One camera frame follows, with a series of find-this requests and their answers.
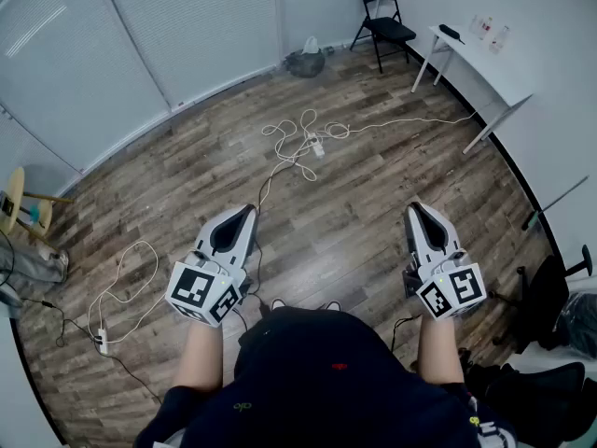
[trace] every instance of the power strip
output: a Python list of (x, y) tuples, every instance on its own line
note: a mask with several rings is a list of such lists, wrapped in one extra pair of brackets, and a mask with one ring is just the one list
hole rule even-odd
[(102, 343), (100, 343), (100, 353), (102, 355), (108, 355), (108, 344), (106, 343), (108, 341), (108, 333), (105, 331), (105, 329), (97, 329), (97, 337), (96, 339), (98, 341), (102, 341)]
[(315, 156), (317, 156), (317, 158), (319, 158), (321, 160), (326, 155), (326, 152), (324, 151), (324, 147), (321, 146), (321, 143), (317, 140), (317, 138), (315, 137), (315, 134), (313, 134), (313, 133), (309, 133), (309, 140), (312, 143), (312, 148), (313, 148), (313, 151), (315, 152)]

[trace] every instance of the white table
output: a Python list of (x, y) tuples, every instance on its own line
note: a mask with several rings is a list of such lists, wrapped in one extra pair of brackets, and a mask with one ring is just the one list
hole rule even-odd
[[(483, 131), (471, 141), (463, 151), (463, 153), (466, 154), (480, 139), (485, 139), (489, 136), (501, 119), (521, 107), (522, 104), (531, 97), (533, 91), (526, 82), (522, 81), (521, 78), (512, 71), (511, 68), (508, 68), (504, 64), (502, 59), (500, 59), (499, 54), (495, 55), (489, 51), (490, 42), (487, 39), (482, 41), (479, 40), (477, 36), (472, 35), (465, 27), (457, 25), (449, 26), (460, 34), (460, 39), (465, 43), (463, 44), (460, 41), (447, 36), (441, 32), (437, 26), (430, 26), (429, 30), (434, 34), (433, 43), (410, 92), (415, 92), (417, 89), (431, 55), (445, 51), (448, 52), (448, 56), (439, 68), (439, 73), (437, 73), (436, 80), (433, 83), (434, 86), (437, 85), (442, 74), (450, 65), (454, 53), (458, 53), (460, 57), (475, 68), (495, 92), (499, 94), (500, 98), (506, 103), (507, 108), (493, 118), (492, 121), (483, 128)], [(445, 45), (436, 49), (436, 44), (439, 39), (441, 39)]]

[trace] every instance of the wooden stool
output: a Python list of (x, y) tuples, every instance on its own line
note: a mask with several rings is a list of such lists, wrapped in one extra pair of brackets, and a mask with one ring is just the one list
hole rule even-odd
[[(12, 175), (10, 175), (7, 191), (0, 191), (0, 231), (8, 235), (15, 226), (15, 223), (19, 224), (27, 232), (33, 235), (35, 239), (39, 239), (55, 252), (60, 252), (59, 249), (50, 244), (44, 237), (48, 233), (49, 224), (52, 221), (52, 204), (50, 201), (55, 201), (57, 203), (72, 203), (73, 200), (54, 198), (43, 194), (33, 194), (31, 192), (26, 192), (24, 188), (25, 171), (22, 168), (17, 168)], [(19, 219), (19, 211), (31, 215), (30, 211), (21, 207), (23, 196), (42, 200), (37, 205), (39, 219), (33, 227), (25, 224)]]

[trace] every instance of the black folding chair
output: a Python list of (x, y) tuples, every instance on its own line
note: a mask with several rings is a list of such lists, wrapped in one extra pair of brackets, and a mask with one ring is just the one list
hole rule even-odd
[[(365, 11), (367, 12), (367, 16), (363, 20), (363, 24), (361, 25), (361, 28), (359, 28), (358, 33), (356, 34), (356, 37), (354, 38), (354, 42), (351, 45), (351, 51), (353, 50), (356, 40), (360, 40), (361, 38), (367, 38), (369, 36), (372, 36), (373, 37), (373, 45), (375, 45), (375, 54), (377, 55), (377, 64), (380, 66), (380, 73), (383, 73), (382, 58), (385, 56), (394, 55), (395, 53), (398, 53), (401, 50), (399, 49), (398, 51), (392, 51), (391, 53), (386, 53), (386, 54), (380, 56), (380, 52), (377, 48), (377, 42), (378, 41), (387, 41), (387, 42), (394, 43), (394, 44), (402, 47), (402, 51), (404, 51), (406, 53), (407, 63), (408, 63), (409, 62), (409, 53), (407, 52), (404, 44), (407, 41), (410, 41), (410, 40), (413, 40), (414, 38), (416, 38), (417, 34), (415, 34), (410, 28), (407, 28), (406, 26), (404, 26), (402, 24), (402, 19), (400, 18), (400, 10), (398, 10), (397, 0), (394, 0), (394, 3), (396, 4), (396, 13), (394, 14), (394, 17), (392, 17), (392, 18), (381, 17), (378, 19), (372, 19), (371, 16), (369, 15), (368, 4), (370, 2), (377, 2), (377, 1), (383, 1), (383, 0), (363, 0), (363, 3), (365, 4)], [(363, 28), (367, 28), (371, 32), (371, 35), (359, 36), (359, 35), (361, 35)]]

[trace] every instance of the stool leg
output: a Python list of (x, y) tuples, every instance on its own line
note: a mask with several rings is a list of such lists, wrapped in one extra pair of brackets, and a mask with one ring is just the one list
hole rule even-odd
[(504, 301), (505, 303), (507, 303), (508, 305), (510, 305), (512, 307), (520, 307), (520, 305), (521, 305), (520, 301), (513, 301), (512, 299), (509, 299), (508, 297), (504, 297), (503, 295), (498, 294), (494, 290), (490, 290), (489, 292), (487, 292), (487, 295), (490, 299), (499, 299), (500, 301)]
[(55, 198), (52, 196), (44, 196), (43, 194), (33, 194), (32, 192), (24, 192), (22, 195), (27, 196), (28, 198), (36, 198), (36, 199), (45, 199), (47, 201), (55, 201), (56, 203), (72, 204), (75, 202), (72, 199)]
[(60, 254), (60, 250), (57, 249), (56, 247), (54, 247), (52, 244), (50, 244), (48, 242), (48, 239), (46, 239), (44, 236), (39, 235), (37, 232), (35, 232), (33, 229), (31, 229), (29, 226), (27, 226), (27, 224), (25, 224), (24, 222), (22, 222), (20, 219), (17, 218), (17, 223), (23, 228), (25, 229), (27, 232), (29, 232), (31, 235), (34, 236), (35, 239), (39, 239), (42, 243), (44, 243), (45, 245), (47, 245), (50, 249), (52, 249), (54, 252), (56, 252), (57, 254)]

